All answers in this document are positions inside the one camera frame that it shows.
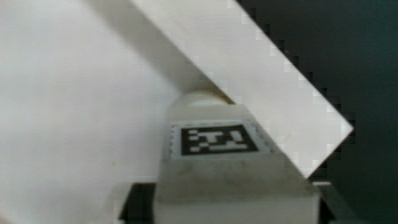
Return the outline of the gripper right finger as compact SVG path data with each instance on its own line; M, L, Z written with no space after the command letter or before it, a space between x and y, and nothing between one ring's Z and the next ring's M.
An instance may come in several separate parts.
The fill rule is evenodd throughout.
M329 181L315 181L320 192L319 224L356 224L356 213Z

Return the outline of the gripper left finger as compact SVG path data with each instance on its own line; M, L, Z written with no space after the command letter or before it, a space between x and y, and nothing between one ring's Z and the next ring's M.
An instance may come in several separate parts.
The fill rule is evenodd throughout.
M118 217L121 224L155 224L155 190L155 183L136 183L132 185Z

